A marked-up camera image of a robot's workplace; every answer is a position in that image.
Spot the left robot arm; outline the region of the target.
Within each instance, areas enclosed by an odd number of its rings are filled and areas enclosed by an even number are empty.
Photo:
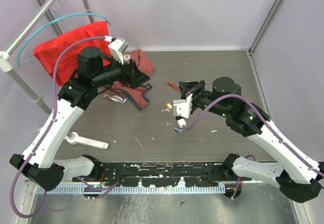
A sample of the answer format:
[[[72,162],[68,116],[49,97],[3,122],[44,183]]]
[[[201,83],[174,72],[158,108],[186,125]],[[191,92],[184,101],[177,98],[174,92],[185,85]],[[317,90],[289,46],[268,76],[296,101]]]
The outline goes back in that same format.
[[[22,154],[14,154],[10,164],[45,191],[51,191],[66,179],[84,176],[89,181],[101,177],[99,160],[82,155],[76,159],[55,160],[54,157],[70,128],[98,95],[98,89],[120,82],[136,89],[150,77],[139,70],[136,61],[119,63],[103,54],[98,47],[86,47],[77,55],[77,68],[59,93],[56,105],[35,138]]]

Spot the metal key organizer red handle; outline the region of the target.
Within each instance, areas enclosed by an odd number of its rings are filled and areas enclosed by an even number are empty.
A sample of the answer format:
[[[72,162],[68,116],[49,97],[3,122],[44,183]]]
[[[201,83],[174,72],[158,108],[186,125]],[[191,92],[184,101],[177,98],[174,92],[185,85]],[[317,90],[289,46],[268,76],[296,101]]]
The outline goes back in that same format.
[[[173,85],[173,84],[170,83],[170,82],[167,82],[167,85],[170,86],[171,88],[173,88],[173,89],[176,90],[176,91],[180,91],[179,88],[178,88],[177,86]]]

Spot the blue tag key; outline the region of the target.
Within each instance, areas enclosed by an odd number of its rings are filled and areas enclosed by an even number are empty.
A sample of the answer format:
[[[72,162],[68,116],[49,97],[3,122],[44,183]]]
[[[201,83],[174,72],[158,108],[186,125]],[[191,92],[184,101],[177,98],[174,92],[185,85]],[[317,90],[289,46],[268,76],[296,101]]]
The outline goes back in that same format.
[[[174,128],[174,131],[176,133],[179,133],[179,134],[184,134],[185,133],[185,129],[183,129],[183,128],[177,128],[177,127],[175,127]]]

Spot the yellow tag key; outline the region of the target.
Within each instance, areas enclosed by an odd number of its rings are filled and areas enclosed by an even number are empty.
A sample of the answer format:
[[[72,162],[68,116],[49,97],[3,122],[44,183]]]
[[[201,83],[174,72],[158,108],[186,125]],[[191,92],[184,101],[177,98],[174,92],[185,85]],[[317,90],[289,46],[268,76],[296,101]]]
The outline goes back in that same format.
[[[163,109],[162,111],[172,111],[172,105],[169,102],[167,102],[166,103],[166,108]]]

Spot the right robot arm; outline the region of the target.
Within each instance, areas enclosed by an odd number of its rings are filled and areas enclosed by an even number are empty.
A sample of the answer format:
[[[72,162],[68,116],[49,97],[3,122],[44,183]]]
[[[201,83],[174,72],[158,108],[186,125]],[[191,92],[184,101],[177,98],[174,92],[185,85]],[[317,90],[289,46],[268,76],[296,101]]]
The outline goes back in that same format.
[[[270,116],[259,106],[241,95],[241,86],[230,77],[213,81],[212,90],[205,82],[178,83],[181,98],[173,100],[172,112],[184,133],[195,127],[202,117],[211,112],[225,118],[234,132],[256,143],[275,159],[267,164],[229,154],[221,165],[227,180],[251,178],[270,184],[287,198],[305,203],[316,198],[323,186],[323,163],[303,153],[276,127]]]

